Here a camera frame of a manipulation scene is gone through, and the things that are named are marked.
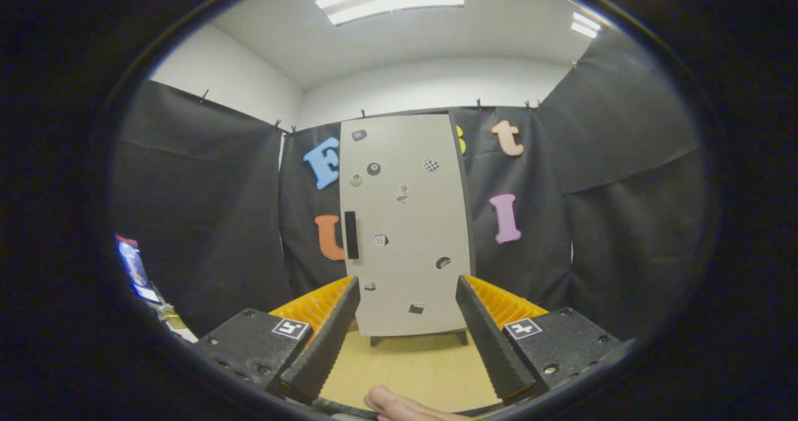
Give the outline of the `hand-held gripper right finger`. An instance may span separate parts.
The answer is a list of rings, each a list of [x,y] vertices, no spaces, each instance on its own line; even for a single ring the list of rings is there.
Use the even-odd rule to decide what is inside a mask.
[[[475,276],[458,278],[455,299],[505,404],[570,384],[622,349],[575,308],[548,311]]]

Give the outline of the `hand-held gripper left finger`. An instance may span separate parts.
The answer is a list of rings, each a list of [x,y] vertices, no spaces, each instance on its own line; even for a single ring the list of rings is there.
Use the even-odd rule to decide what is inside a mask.
[[[360,301],[357,277],[347,276],[271,311],[246,308],[193,349],[239,386],[310,404],[334,368]]]

